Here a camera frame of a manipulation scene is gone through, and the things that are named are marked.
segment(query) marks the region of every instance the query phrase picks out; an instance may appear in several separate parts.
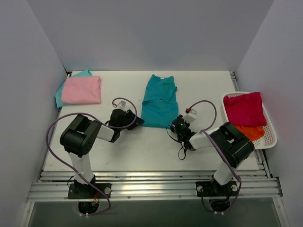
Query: gray floor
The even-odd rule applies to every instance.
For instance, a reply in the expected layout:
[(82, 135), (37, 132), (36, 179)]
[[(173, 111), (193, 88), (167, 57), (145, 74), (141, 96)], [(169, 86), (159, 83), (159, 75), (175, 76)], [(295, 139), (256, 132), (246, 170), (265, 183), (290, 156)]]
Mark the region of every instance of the gray floor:
[(79, 218), (74, 202), (37, 202), (30, 227), (279, 227), (272, 199), (240, 199), (230, 212), (214, 215), (200, 200), (112, 202), (109, 212)]

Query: white table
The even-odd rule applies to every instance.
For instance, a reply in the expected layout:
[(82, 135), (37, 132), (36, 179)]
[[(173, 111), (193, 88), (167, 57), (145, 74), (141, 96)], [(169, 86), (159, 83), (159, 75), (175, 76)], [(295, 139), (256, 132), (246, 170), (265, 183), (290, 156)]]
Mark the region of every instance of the white table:
[[(160, 77), (174, 76), (178, 87), (179, 114), (185, 114), (185, 108), (198, 100), (212, 101), (218, 111), (214, 128), (224, 123), (222, 96), (235, 90), (228, 71), (92, 71), (92, 73), (94, 76), (101, 76), (101, 104), (66, 106), (62, 108), (60, 116), (86, 112), (106, 122), (113, 110), (111, 102), (115, 97), (130, 99), (141, 116), (145, 88), (151, 75), (155, 74)], [(132, 109), (130, 104), (127, 104), (126, 108)], [(214, 111), (206, 103), (197, 105), (195, 109), (198, 111), (198, 118), (191, 125), (191, 129), (198, 131), (212, 122)], [(58, 122), (51, 143), (53, 151), (68, 163), (71, 163), (70, 158), (60, 145), (59, 139), (73, 119), (72, 116)], [(221, 162), (214, 148), (187, 151), (187, 157), (183, 161), (178, 159), (179, 149), (180, 145), (168, 137), (165, 129), (139, 127), (133, 131), (123, 131), (114, 144), (97, 139), (89, 155), (93, 171), (208, 171), (216, 170)], [(239, 168), (257, 169), (254, 153)], [(70, 169), (48, 153), (44, 171)]]

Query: teal t-shirt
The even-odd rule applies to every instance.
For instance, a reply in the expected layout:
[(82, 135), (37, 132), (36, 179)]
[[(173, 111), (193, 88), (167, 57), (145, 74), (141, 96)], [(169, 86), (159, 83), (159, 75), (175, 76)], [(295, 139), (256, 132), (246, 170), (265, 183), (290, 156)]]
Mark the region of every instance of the teal t-shirt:
[(178, 116), (177, 87), (174, 77), (152, 75), (146, 86), (142, 102), (143, 126), (166, 128)]

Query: white laundry basket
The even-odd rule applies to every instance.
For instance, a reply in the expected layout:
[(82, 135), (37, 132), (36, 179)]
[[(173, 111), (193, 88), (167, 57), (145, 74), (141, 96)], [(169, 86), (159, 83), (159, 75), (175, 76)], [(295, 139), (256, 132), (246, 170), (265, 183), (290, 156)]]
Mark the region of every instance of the white laundry basket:
[[(223, 120), (225, 120), (226, 122), (228, 121), (228, 117), (227, 117), (227, 114), (226, 114), (225, 106), (224, 106), (224, 103), (223, 103), (224, 97), (226, 97), (226, 96), (228, 96), (228, 97), (236, 97), (236, 96), (240, 96), (240, 95), (248, 94), (248, 93), (249, 92), (239, 91), (239, 92), (232, 92), (232, 93), (227, 93), (227, 94), (223, 95), (223, 98), (222, 98), (222, 107), (223, 107), (223, 112), (224, 112)], [(275, 146), (276, 141), (277, 141), (276, 132), (275, 132), (275, 130), (273, 128), (273, 125), (272, 125), (272, 123), (271, 123), (271, 121), (269, 119), (269, 116), (268, 116), (268, 114), (266, 112), (266, 109), (264, 108), (263, 104), (262, 104), (262, 107), (263, 107), (263, 114), (264, 114), (265, 119), (267, 121), (267, 125), (263, 126), (263, 129), (264, 129), (264, 132), (265, 132), (264, 136), (261, 137), (258, 140), (253, 141), (253, 144), (255, 145), (255, 149), (272, 148), (273, 146)]]

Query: white wall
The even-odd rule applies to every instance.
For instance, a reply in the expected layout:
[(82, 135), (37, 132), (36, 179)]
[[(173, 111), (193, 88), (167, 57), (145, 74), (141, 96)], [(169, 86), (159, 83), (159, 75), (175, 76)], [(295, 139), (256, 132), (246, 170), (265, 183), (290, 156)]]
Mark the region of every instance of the white wall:
[(236, 70), (273, 0), (28, 0), (67, 70)]
[(303, 1), (275, 0), (238, 71), (241, 90), (261, 91), (278, 134), (267, 151), (292, 227), (303, 226)]
[(0, 31), (0, 226), (15, 227), (41, 170), (66, 74), (25, 0), (1, 3)]

